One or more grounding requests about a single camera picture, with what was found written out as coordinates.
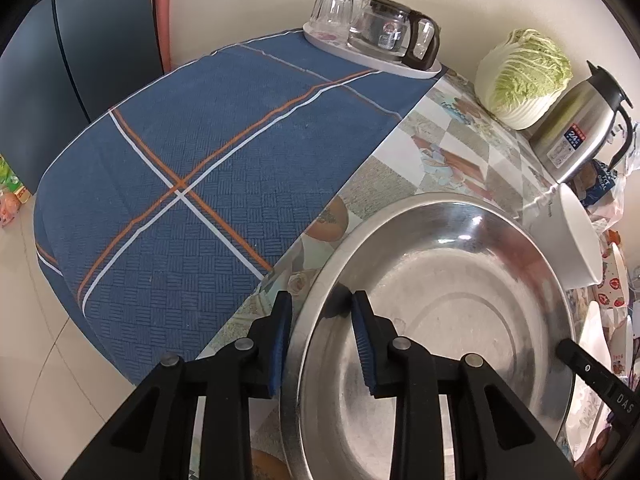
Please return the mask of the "bagged sliced bread loaf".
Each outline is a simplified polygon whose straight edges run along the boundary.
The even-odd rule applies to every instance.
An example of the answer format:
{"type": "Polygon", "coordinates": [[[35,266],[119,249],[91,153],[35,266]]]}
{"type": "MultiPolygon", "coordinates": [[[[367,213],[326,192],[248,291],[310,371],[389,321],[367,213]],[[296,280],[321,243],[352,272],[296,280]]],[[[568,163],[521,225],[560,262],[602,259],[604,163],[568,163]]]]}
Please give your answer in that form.
{"type": "Polygon", "coordinates": [[[628,178],[639,170],[639,123],[633,122],[630,151],[615,166],[593,159],[574,177],[573,186],[592,223],[605,228],[623,217],[628,178]]]}

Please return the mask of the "clear drinking glass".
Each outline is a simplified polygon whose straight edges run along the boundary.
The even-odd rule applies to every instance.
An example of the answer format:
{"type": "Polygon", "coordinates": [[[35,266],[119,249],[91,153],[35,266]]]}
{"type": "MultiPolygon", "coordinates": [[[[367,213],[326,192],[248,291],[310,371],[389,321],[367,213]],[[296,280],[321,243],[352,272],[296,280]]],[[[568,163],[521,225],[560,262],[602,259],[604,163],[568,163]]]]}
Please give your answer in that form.
{"type": "Polygon", "coordinates": [[[314,0],[309,23],[322,32],[347,36],[368,0],[314,0]]]}

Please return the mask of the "plain white bowl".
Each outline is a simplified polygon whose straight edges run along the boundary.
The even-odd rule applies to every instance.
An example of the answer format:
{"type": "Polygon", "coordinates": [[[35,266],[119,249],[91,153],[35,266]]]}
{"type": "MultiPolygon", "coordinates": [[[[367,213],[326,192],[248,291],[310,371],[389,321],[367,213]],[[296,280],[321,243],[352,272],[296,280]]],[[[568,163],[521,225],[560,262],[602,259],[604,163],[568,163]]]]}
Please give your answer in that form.
{"type": "Polygon", "coordinates": [[[549,195],[528,229],[565,290],[602,281],[597,233],[569,186],[562,183],[549,195]]]}

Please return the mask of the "white bowl red strawberries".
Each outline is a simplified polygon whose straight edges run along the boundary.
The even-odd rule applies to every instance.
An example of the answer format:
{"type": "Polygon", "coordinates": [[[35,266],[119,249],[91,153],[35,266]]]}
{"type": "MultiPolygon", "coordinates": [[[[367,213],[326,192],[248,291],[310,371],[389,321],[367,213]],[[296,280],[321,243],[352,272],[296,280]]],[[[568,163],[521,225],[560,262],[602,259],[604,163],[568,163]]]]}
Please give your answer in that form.
{"type": "Polygon", "coordinates": [[[601,242],[602,281],[597,284],[594,296],[602,308],[627,307],[630,299],[628,270],[620,233],[606,230],[601,242]]]}

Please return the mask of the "napa cabbage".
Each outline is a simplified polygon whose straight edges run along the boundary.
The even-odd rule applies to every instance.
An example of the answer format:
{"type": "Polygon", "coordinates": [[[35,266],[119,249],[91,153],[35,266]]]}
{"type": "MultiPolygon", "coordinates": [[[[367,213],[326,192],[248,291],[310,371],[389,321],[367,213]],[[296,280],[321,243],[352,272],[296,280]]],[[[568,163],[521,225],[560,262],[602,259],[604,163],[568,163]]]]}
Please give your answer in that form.
{"type": "Polygon", "coordinates": [[[550,37],[520,28],[480,61],[474,91],[503,125],[523,130],[547,113],[572,78],[570,59],[550,37]]]}

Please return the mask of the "blue plaid tablecloth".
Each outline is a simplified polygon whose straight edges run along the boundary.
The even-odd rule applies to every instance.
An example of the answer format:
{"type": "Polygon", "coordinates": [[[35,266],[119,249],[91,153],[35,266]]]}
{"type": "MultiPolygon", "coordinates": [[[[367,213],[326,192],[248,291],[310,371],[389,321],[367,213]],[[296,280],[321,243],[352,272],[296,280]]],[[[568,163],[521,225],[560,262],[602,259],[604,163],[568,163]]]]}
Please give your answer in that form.
{"type": "Polygon", "coordinates": [[[337,58],[298,29],[186,63],[44,172],[40,269],[130,382],[167,351],[192,360],[432,85],[337,58]]]}

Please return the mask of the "white oval tray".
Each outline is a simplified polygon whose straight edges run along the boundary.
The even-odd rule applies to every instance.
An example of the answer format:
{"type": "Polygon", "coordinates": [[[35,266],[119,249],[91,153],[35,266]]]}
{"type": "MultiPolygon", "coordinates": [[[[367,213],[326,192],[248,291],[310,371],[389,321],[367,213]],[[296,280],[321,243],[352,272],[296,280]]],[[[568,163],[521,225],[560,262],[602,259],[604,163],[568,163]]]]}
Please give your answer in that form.
{"type": "Polygon", "coordinates": [[[382,58],[375,58],[372,55],[363,53],[351,47],[344,38],[333,34],[326,34],[315,29],[311,22],[303,24],[303,33],[306,40],[319,50],[342,58],[355,64],[372,68],[388,74],[411,78],[411,79],[432,79],[442,72],[444,66],[436,60],[428,70],[416,70],[405,66],[399,61],[385,61],[382,58]]]}

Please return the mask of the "large stainless steel basin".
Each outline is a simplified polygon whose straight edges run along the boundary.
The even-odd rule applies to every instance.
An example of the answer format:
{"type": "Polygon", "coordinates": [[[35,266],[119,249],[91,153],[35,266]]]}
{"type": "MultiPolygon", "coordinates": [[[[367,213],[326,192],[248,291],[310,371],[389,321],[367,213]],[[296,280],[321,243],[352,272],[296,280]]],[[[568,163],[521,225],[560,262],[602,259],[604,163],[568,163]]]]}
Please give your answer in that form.
{"type": "Polygon", "coordinates": [[[281,389],[285,458],[296,479],[384,479],[393,400],[364,384],[347,297],[365,292],[398,334],[435,356],[482,356],[552,438],[574,377],[556,345],[574,334],[544,255],[504,212],[426,193],[386,206],[349,234],[311,286],[281,389]]]}

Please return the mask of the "checkered vinyl table cover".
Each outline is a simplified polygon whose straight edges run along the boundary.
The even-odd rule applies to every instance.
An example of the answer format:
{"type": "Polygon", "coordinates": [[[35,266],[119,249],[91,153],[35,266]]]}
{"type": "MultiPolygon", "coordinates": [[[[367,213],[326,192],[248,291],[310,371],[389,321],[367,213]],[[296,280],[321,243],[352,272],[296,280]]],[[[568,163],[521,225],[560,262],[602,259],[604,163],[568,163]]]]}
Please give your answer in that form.
{"type": "Polygon", "coordinates": [[[206,346],[206,356],[244,336],[286,290],[299,314],[337,248],[388,205],[426,193],[484,200],[529,228],[555,190],[527,141],[473,100],[470,84],[442,76],[382,141],[334,131],[295,133],[267,158],[226,162],[246,193],[216,204],[278,260],[206,346]]]}

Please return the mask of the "stainless steel thermos jug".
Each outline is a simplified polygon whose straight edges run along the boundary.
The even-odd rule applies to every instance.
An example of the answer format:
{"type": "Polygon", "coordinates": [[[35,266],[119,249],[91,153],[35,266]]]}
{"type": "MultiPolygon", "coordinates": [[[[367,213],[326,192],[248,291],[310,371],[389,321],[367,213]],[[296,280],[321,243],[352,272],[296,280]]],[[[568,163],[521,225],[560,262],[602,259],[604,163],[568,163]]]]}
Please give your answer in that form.
{"type": "Polygon", "coordinates": [[[559,183],[596,157],[616,117],[625,122],[626,139],[608,168],[614,169],[634,142],[634,126],[623,108],[630,101],[626,92],[605,68],[592,63],[588,67],[590,77],[559,99],[529,141],[541,165],[559,183]]]}

